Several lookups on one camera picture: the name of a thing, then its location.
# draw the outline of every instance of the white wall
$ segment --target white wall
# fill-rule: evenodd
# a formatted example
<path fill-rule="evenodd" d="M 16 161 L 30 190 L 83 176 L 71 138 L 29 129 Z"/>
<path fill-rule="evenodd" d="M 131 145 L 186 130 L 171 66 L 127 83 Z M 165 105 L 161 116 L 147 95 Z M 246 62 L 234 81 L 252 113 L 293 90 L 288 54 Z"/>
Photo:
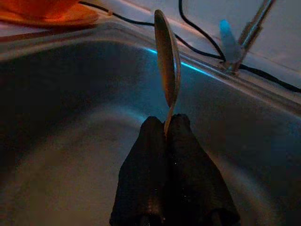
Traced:
<path fill-rule="evenodd" d="M 136 20 L 153 21 L 153 12 L 161 9 L 167 17 L 183 23 L 178 0 L 90 0 L 114 12 Z M 122 4 L 130 3 L 144 13 L 129 12 Z M 251 21 L 263 0 L 183 0 L 187 17 L 215 38 L 219 38 L 219 22 L 227 19 L 238 38 L 245 24 Z M 276 0 L 260 36 L 251 48 L 259 58 L 283 66 L 294 74 L 293 82 L 301 79 L 301 0 Z"/>

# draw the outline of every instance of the orange object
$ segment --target orange object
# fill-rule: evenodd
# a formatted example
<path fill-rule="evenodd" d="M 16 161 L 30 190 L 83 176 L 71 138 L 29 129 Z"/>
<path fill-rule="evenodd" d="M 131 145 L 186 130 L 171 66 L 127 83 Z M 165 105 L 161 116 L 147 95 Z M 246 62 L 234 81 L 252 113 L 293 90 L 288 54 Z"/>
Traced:
<path fill-rule="evenodd" d="M 28 17 L 58 18 L 79 0 L 0 0 L 0 6 Z"/>
<path fill-rule="evenodd" d="M 75 4 L 57 18 L 27 17 L 0 7 L 0 20 L 37 27 L 86 26 L 98 19 L 98 13 L 81 4 Z"/>

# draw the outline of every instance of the spoon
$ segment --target spoon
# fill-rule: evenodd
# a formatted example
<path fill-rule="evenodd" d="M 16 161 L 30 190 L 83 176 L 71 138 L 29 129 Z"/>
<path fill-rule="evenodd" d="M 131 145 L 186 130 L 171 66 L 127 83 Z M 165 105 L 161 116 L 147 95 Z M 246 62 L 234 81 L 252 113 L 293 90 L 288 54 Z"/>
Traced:
<path fill-rule="evenodd" d="M 174 106 L 180 89 L 181 62 L 174 33 L 161 10 L 155 11 L 155 36 L 158 52 L 158 66 L 163 81 L 165 99 L 169 107 L 164 133 L 167 137 L 168 127 L 173 116 Z"/>

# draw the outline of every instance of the black wire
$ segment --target black wire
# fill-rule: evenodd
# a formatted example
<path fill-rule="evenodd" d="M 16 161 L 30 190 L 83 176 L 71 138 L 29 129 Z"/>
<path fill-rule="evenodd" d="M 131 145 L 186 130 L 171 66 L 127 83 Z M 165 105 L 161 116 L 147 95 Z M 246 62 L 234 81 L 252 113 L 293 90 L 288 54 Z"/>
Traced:
<path fill-rule="evenodd" d="M 269 73 L 267 73 L 267 72 L 265 72 L 263 70 L 260 70 L 260 69 L 257 69 L 257 68 L 253 68 L 253 67 L 248 67 L 248 66 L 243 65 L 243 64 L 241 64 L 239 66 L 239 68 L 242 69 L 242 70 L 249 71 L 249 72 L 251 72 L 253 74 L 256 74 L 256 75 L 258 75 L 258 76 L 260 76 L 262 78 L 265 78 L 265 79 L 267 79 L 269 81 L 275 82 L 278 85 L 280 85 L 280 86 L 282 86 L 282 87 L 284 87 L 284 88 L 286 88 L 286 89 L 288 89 L 288 90 L 290 90 L 292 92 L 301 93 L 301 89 L 300 88 L 295 87 L 295 86 L 293 86 L 291 84 L 288 84 L 288 83 L 286 83 L 284 81 L 281 81 L 278 78 L 274 77 L 273 75 L 271 75 L 271 74 L 269 74 Z"/>
<path fill-rule="evenodd" d="M 180 15 L 182 17 L 182 19 L 188 23 L 191 27 L 193 27 L 194 29 L 196 29 L 198 32 L 200 32 L 202 35 L 204 35 L 210 42 L 211 44 L 215 47 L 216 51 L 219 53 L 219 55 L 221 56 L 221 59 L 223 61 L 226 61 L 225 55 L 223 54 L 222 50 L 220 49 L 220 47 L 216 44 L 216 42 L 204 31 L 202 30 L 199 26 L 195 25 L 193 22 L 191 22 L 183 13 L 183 3 L 182 0 L 179 0 L 179 11 L 180 11 Z"/>
<path fill-rule="evenodd" d="M 94 8 L 98 8 L 102 11 L 105 11 L 105 12 L 109 12 L 108 9 L 104 8 L 104 7 L 101 7 L 101 6 L 98 6 L 98 5 L 95 5 L 95 4 L 92 4 L 92 3 L 88 3 L 88 2 L 85 2 L 85 1 L 80 1 L 79 2 L 80 4 L 82 5 L 86 5 L 86 6 L 91 6 L 91 7 L 94 7 Z M 154 26 L 154 23 L 149 23 L 149 22 L 142 22 L 142 21 L 136 21 L 136 20 L 131 20 L 131 19 L 128 19 L 126 17 L 123 17 L 117 13 L 112 13 L 114 16 L 118 17 L 119 19 L 122 19 L 124 21 L 127 21 L 129 23 L 132 23 L 132 24 L 138 24 L 138 25 L 145 25 L 145 26 Z M 212 58 L 215 58 L 215 59 L 220 59 L 220 60 L 224 60 L 221 56 L 218 56 L 218 55 L 214 55 L 214 54 L 210 54 L 210 53 L 206 53 L 206 52 L 203 52 L 197 48 L 194 48 L 193 46 L 191 46 L 190 44 L 188 44 L 185 40 L 183 40 L 179 35 L 175 34 L 176 38 L 181 42 L 183 43 L 185 46 L 187 46 L 189 49 L 191 49 L 193 52 L 196 52 L 198 54 L 201 54 L 201 55 L 204 55 L 206 57 L 212 57 Z M 256 69 L 256 68 L 252 68 L 252 67 L 248 67 L 246 65 L 243 65 L 241 64 L 240 69 L 242 70 L 246 70 L 246 71 L 249 71 L 253 74 L 256 74 L 262 78 L 265 78 L 269 81 L 272 81 L 272 82 L 275 82 L 277 83 L 278 85 L 292 91 L 292 92 L 298 92 L 298 93 L 301 93 L 301 89 L 298 88 L 298 87 L 295 87 L 293 85 L 290 85 L 284 81 L 281 81 L 279 80 L 278 78 L 274 77 L 273 75 L 265 72 L 265 71 L 262 71 L 262 70 L 259 70 L 259 69 Z"/>

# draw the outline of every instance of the orange bowl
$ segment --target orange bowl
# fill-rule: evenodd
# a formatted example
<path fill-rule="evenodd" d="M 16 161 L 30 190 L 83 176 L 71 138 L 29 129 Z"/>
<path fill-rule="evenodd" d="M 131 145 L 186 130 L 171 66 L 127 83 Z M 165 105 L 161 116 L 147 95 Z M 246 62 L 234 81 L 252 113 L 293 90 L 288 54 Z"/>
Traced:
<path fill-rule="evenodd" d="M 0 0 L 0 6 L 14 13 L 38 18 L 59 18 L 79 0 Z"/>

